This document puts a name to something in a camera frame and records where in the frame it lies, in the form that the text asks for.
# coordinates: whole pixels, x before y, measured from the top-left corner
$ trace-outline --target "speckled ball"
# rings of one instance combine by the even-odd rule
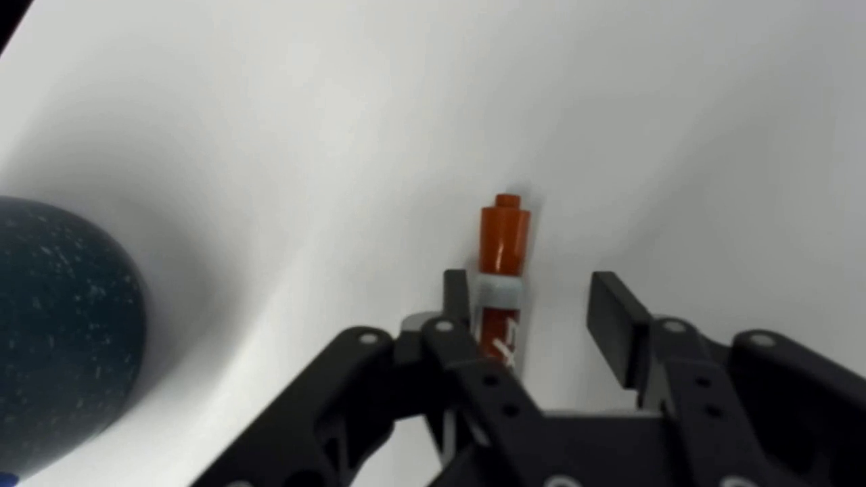
[[[142,356],[130,257],[67,211],[0,196],[0,475],[27,475],[110,425]]]

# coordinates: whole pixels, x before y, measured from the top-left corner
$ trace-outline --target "screw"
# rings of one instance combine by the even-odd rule
[[[768,333],[751,333],[749,341],[751,341],[755,345],[777,345],[777,342],[780,342],[780,341],[777,341],[774,336],[768,336]]]
[[[719,487],[758,487],[758,484],[743,475],[726,475]]]
[[[375,333],[362,333],[362,336],[359,336],[359,342],[375,342],[375,341],[378,341]]]
[[[543,487],[582,487],[574,475],[550,475]]]
[[[454,329],[454,325],[452,322],[436,322],[436,329],[448,333],[448,329]]]
[[[688,327],[682,322],[665,322],[669,333],[684,333]]]

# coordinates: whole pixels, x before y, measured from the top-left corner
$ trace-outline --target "white backdrop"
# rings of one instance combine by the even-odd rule
[[[439,306],[477,208],[535,211],[524,384],[627,409],[590,273],[866,372],[855,0],[64,0],[0,60],[0,190],[110,229],[152,298],[132,410],[27,487],[172,487],[347,325]],[[356,484],[422,484],[418,425]]]

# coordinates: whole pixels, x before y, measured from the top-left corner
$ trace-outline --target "white surface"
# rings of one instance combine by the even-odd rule
[[[853,0],[41,1],[0,62],[0,190],[109,227],[155,327],[136,409],[27,487],[187,484],[337,327],[432,309],[498,190],[539,211],[540,405],[627,405],[594,268],[866,372],[864,46]],[[427,448],[359,484],[422,484]]]

